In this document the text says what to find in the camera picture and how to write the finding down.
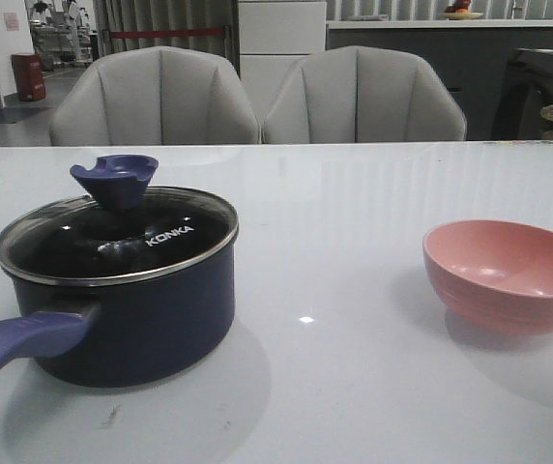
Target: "lid knob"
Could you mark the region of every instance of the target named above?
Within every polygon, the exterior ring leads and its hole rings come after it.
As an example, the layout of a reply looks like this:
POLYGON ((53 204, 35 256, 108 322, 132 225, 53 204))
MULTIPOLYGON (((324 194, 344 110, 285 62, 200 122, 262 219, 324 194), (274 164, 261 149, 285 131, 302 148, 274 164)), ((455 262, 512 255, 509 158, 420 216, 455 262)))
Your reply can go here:
POLYGON ((159 162, 144 155, 98 157, 92 169, 75 164, 71 175, 106 210, 125 211, 141 203, 159 162))

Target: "red trash can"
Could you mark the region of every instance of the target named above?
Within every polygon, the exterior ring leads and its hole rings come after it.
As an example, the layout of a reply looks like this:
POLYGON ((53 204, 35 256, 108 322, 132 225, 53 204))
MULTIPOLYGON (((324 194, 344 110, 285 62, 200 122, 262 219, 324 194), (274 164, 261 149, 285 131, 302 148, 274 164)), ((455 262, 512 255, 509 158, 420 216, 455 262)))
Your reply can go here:
POLYGON ((35 53, 15 53, 12 61, 18 99, 22 102, 42 100, 46 96, 46 90, 41 57, 35 53))

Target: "glossy tabletop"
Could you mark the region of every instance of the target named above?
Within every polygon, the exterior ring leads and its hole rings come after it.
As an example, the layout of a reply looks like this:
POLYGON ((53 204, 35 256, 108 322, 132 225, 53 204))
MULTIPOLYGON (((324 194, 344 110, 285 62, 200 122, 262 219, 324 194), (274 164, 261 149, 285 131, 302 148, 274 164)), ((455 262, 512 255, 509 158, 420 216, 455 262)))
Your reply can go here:
MULTIPOLYGON (((553 229, 553 143, 0 148, 0 230, 80 195, 70 166, 113 153, 236 207, 234 324, 202 362, 139 388, 11 362, 0 464, 553 463, 553 334, 472 326, 422 264, 441 222, 553 229)), ((16 315, 0 270, 0 319, 16 315)))

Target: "gray chair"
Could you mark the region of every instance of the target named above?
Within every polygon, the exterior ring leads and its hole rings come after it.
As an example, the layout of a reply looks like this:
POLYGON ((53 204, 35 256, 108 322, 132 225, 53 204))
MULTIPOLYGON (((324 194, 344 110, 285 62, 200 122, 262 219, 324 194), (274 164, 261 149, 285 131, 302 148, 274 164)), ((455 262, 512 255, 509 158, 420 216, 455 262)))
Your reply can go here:
POLYGON ((259 143, 233 66, 210 53, 154 46, 92 64, 53 114, 52 145, 259 143))
POLYGON ((262 124, 264 143, 463 140, 466 120, 423 58, 346 46, 294 63, 262 124))

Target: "pink bowl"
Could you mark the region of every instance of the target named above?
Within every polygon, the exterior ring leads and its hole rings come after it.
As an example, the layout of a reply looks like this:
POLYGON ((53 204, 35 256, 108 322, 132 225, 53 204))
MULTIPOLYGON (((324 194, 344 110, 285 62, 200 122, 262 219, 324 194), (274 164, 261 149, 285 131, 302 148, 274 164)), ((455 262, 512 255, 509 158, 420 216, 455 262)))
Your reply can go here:
POLYGON ((553 332, 553 232, 461 220, 424 236, 429 281, 446 306, 504 334, 553 332))

